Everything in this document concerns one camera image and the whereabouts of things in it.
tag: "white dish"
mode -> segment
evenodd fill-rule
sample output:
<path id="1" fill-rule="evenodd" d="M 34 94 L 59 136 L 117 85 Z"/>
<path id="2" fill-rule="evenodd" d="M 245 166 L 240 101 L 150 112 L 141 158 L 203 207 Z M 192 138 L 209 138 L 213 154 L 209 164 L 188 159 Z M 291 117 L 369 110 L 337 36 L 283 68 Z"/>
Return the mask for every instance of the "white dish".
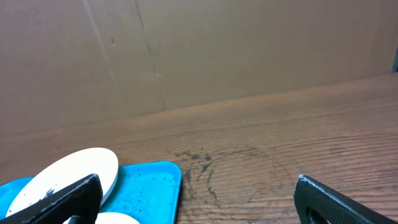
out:
<path id="1" fill-rule="evenodd" d="M 131 218 L 128 215 L 118 213 L 118 212 L 104 212 L 99 213 L 97 219 L 95 220 L 95 224 L 139 224 L 135 219 Z"/>
<path id="2" fill-rule="evenodd" d="M 116 184 L 118 167 L 118 158 L 109 149 L 97 147 L 70 154 L 37 174 L 11 203 L 6 217 L 89 174 L 98 174 L 103 189 L 103 204 Z"/>

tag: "stain on wooden table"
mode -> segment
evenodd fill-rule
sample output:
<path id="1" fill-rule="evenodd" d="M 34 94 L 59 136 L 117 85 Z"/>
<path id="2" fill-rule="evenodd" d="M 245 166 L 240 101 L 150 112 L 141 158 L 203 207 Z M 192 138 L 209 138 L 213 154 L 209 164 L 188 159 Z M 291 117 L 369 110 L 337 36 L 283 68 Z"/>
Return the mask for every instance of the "stain on wooden table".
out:
<path id="1" fill-rule="evenodd" d="M 183 170 L 178 223 L 299 223 L 307 174 L 398 221 L 398 77 L 0 138 L 0 182 L 87 147 Z"/>

